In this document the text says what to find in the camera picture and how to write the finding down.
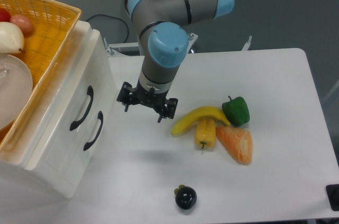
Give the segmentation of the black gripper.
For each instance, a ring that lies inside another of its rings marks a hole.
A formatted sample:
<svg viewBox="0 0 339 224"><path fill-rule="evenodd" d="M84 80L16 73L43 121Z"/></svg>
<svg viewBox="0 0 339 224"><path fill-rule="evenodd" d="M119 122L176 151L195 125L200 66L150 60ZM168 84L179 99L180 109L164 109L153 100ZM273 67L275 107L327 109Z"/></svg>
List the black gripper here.
<svg viewBox="0 0 339 224"><path fill-rule="evenodd" d="M131 105L143 105L154 110L158 110L158 123L163 119L173 119L175 116L178 99L166 98L167 92L156 94L154 89L146 90L140 83L136 88L128 82L123 82L120 92L117 96L117 101L124 106L124 111L127 112Z"/></svg>

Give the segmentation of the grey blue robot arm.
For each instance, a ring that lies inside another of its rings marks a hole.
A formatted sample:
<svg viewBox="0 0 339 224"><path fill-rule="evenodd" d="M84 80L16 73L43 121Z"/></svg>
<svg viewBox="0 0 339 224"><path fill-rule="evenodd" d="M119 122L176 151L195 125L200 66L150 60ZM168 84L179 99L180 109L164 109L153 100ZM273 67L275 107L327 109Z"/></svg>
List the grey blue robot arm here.
<svg viewBox="0 0 339 224"><path fill-rule="evenodd" d="M178 100L167 93L189 52L184 26L229 14L234 5L235 0L125 0L144 62L137 86L124 83L118 101L149 107L160 119L173 118Z"/></svg>

